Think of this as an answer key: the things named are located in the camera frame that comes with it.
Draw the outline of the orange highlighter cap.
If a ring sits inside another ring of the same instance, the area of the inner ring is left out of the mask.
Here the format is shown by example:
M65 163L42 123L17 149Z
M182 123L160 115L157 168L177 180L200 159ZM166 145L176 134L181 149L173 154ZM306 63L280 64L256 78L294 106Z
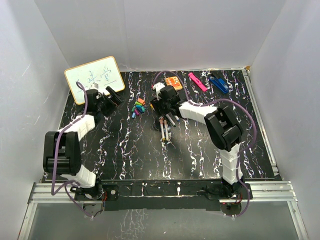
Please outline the orange highlighter cap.
M141 98L138 98L137 102L140 103L141 105L145 105L146 104L145 100L141 99Z

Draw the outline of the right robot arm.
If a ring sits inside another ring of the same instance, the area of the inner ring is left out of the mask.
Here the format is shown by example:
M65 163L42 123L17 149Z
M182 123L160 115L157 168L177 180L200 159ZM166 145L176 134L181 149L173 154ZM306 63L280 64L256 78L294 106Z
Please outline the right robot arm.
M223 194L233 199L241 192L243 173L239 163L243 129L228 106L204 106L182 99L173 86L157 83L152 87L156 97L151 101L155 112L163 117L169 113L206 126L214 146L220 150Z

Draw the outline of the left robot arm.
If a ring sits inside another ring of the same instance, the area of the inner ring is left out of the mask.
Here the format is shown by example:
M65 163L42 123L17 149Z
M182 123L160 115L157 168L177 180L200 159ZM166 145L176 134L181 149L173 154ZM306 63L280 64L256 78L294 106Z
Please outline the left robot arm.
M86 189L93 200L103 195L102 185L97 183L97 175L82 163L80 141L99 123L101 117L111 115L122 100L120 95L107 86L105 95L97 89L85 90L81 83L77 86L84 93L84 106L79 114L58 131L49 131L44 137L43 170L52 174L51 193L54 195L57 176L67 179L66 185Z

